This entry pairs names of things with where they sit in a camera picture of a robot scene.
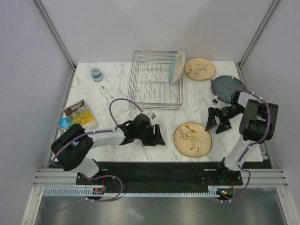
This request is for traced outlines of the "cream plate with yellow bird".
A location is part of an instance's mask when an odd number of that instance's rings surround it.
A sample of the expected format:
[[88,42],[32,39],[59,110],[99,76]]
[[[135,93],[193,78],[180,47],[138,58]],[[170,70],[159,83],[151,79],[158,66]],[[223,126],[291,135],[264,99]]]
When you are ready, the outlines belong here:
[[199,123],[184,123],[174,132],[174,144],[182,155],[198,158],[209,153],[212,138],[205,127]]

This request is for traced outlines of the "blue and cream plate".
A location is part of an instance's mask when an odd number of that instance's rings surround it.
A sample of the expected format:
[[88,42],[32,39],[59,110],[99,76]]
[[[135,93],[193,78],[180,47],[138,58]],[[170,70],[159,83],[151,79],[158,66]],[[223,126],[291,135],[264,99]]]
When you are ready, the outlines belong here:
[[183,50],[178,51],[172,61],[172,65],[169,71],[169,83],[174,84],[176,83],[184,69],[186,62],[186,54]]

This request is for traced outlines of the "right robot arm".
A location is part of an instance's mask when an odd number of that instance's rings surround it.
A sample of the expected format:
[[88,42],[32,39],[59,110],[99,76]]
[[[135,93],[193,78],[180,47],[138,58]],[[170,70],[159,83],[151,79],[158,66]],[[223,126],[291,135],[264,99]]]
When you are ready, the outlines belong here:
[[270,140],[275,132],[279,106],[268,103],[253,92],[235,91],[231,95],[231,105],[222,109],[209,107],[206,131],[213,128],[216,134],[231,129],[230,119],[242,115],[239,126],[240,137],[233,150],[218,163],[211,172],[219,185],[241,185],[241,171],[251,150],[264,141]]

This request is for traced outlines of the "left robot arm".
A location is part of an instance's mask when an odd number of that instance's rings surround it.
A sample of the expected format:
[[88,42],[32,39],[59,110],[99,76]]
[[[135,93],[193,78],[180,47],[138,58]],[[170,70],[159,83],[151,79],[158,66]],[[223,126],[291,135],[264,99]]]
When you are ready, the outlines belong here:
[[54,154],[64,171],[75,170],[92,184],[99,184],[103,173],[94,159],[88,158],[91,149],[110,145],[126,145],[140,140],[143,146],[165,146],[159,124],[152,124],[155,114],[150,117],[141,113],[133,120],[118,124],[115,129],[86,131],[80,124],[72,125],[51,144]]

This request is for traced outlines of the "dark teal plate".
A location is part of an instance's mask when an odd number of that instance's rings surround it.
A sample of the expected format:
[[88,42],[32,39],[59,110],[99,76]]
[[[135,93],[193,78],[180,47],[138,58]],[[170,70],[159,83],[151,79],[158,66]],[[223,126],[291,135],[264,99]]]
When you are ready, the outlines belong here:
[[224,75],[214,79],[214,82],[211,84],[211,90],[220,101],[230,103],[231,95],[236,90],[246,90],[246,86],[238,78]]

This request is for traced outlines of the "cream plate with blue bird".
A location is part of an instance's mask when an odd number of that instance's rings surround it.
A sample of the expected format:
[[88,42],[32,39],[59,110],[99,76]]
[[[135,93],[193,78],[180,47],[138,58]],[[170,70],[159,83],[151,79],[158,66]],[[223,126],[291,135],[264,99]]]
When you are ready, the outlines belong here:
[[216,69],[212,62],[205,58],[193,58],[185,63],[185,71],[192,80],[201,81],[211,79]]

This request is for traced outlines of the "white pen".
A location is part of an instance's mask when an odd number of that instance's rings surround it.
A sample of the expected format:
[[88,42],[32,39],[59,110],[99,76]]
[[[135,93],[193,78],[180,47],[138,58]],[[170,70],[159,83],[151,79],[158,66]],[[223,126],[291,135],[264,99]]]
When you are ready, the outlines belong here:
[[104,92],[109,96],[110,99],[113,99],[112,94],[102,85],[101,88],[104,90]]

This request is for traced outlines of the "brown and yellow book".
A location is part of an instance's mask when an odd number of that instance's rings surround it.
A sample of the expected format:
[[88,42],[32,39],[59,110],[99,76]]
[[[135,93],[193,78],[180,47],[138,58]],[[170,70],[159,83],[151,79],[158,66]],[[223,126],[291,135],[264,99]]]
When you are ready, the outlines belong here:
[[64,113],[71,126],[80,124],[85,129],[96,129],[98,127],[91,110],[83,99],[65,108]]

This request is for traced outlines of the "small blue-lidded jar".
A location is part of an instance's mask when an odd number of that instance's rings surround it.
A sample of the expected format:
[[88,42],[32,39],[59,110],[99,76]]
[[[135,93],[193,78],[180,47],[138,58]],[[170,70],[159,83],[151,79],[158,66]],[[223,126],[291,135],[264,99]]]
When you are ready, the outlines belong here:
[[103,80],[103,75],[98,67],[94,67],[90,70],[90,74],[95,82],[100,82]]

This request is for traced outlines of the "blue paperback book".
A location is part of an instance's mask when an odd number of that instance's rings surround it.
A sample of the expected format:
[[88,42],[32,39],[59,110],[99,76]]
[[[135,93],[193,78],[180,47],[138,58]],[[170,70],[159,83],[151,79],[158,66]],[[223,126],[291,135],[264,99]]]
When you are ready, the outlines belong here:
[[60,135],[63,135],[72,124],[69,122],[68,118],[61,118],[60,119]]

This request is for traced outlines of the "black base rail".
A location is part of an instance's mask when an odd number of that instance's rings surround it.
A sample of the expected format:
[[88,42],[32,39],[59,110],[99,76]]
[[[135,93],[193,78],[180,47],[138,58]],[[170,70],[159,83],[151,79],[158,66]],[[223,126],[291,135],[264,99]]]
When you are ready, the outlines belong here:
[[167,194],[207,192],[209,186],[241,186],[241,173],[222,163],[98,162],[95,180],[76,175],[77,185],[105,185],[107,193]]

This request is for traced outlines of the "aluminium frame profile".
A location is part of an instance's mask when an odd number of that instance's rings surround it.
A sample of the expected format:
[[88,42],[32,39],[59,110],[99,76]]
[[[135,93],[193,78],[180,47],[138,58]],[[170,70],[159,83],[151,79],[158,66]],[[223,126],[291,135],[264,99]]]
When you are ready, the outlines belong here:
[[54,38],[56,44],[58,45],[61,53],[64,56],[64,58],[66,59],[66,61],[68,62],[69,66],[72,68],[72,70],[75,71],[76,65],[75,65],[74,61],[72,60],[61,36],[59,35],[52,19],[50,18],[45,6],[43,5],[42,1],[41,0],[33,0],[33,3],[35,4],[39,13],[41,14],[42,19],[46,23],[52,37]]

